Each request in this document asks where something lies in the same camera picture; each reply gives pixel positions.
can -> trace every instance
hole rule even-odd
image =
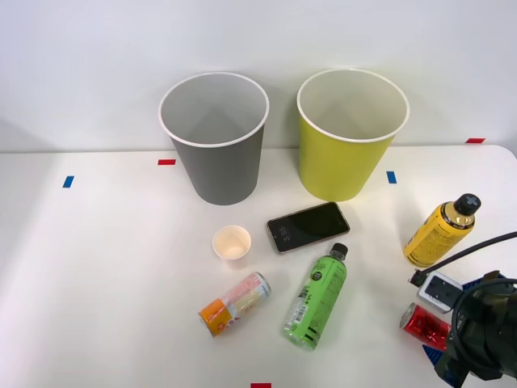
[[[215,337],[248,315],[270,294],[271,287],[264,276],[259,272],[253,272],[224,296],[202,309],[201,321]]]
[[[400,327],[425,345],[445,352],[451,325],[416,303],[411,303],[402,315]]]
[[[320,257],[301,289],[284,324],[285,335],[295,345],[314,350],[347,278],[343,263],[347,247],[336,243],[330,255]]]

phone screen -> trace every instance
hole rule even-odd
[[[290,251],[350,230],[334,202],[319,205],[267,223],[278,252]]]

bottle label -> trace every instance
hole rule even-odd
[[[404,247],[404,255],[411,263],[429,267],[472,230],[473,224],[464,228],[449,224],[443,217],[445,205],[435,209]]]

gray paper cup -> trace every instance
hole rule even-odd
[[[269,99],[255,81],[206,73],[173,86],[158,115],[198,195],[232,205],[253,192]]]

bottle cap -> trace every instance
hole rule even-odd
[[[472,216],[481,207],[481,200],[473,194],[464,194],[454,202],[454,209],[464,216]]]
[[[330,250],[330,255],[338,259],[339,261],[344,261],[347,256],[348,248],[339,242],[335,243]]]

